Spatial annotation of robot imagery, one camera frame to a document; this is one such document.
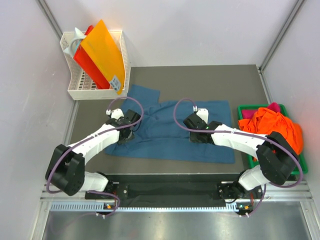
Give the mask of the blue t shirt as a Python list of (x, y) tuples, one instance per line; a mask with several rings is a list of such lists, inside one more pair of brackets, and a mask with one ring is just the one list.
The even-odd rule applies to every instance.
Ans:
[(143, 119), (134, 128), (134, 139), (108, 146), (104, 152), (112, 156), (191, 161), (203, 163), (235, 163), (229, 147), (190, 141), (190, 133), (179, 126), (193, 112), (193, 105), (183, 101), (159, 102), (160, 91), (132, 85), (120, 109), (143, 112)]

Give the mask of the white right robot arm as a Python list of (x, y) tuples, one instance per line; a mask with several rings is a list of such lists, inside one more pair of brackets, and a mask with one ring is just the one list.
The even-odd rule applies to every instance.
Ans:
[(192, 142), (228, 147), (258, 160), (258, 165), (241, 173), (233, 184), (239, 198), (264, 184), (282, 186), (299, 161), (287, 140), (276, 131), (267, 135), (247, 133), (218, 121), (206, 123), (195, 112), (183, 123), (190, 130)]

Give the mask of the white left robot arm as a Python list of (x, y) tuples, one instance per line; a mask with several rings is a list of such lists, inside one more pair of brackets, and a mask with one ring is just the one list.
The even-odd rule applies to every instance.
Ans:
[(85, 166), (105, 148), (131, 140), (133, 128), (141, 117), (133, 110), (123, 112), (117, 108), (110, 112), (109, 119), (100, 128), (84, 139), (70, 145), (58, 145), (45, 173), (47, 184), (68, 196), (93, 191), (102, 198), (109, 198), (114, 187), (108, 178), (99, 172), (85, 171)]

